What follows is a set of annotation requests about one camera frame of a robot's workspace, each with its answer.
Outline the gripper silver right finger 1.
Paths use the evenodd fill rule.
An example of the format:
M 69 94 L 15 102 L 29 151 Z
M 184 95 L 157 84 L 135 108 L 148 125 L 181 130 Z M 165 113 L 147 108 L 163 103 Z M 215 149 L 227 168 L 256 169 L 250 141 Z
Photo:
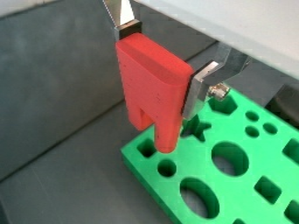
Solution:
M 215 58 L 193 73 L 181 107 L 181 116 L 191 120 L 206 101 L 214 97 L 222 101 L 230 92 L 224 81 L 239 75 L 250 64 L 250 56 L 226 45 L 218 44 Z

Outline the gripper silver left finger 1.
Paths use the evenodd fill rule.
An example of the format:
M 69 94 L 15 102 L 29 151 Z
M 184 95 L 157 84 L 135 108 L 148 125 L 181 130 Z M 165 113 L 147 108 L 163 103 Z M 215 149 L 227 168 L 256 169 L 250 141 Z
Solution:
M 141 31 L 129 0 L 103 0 L 113 27 L 116 41 Z

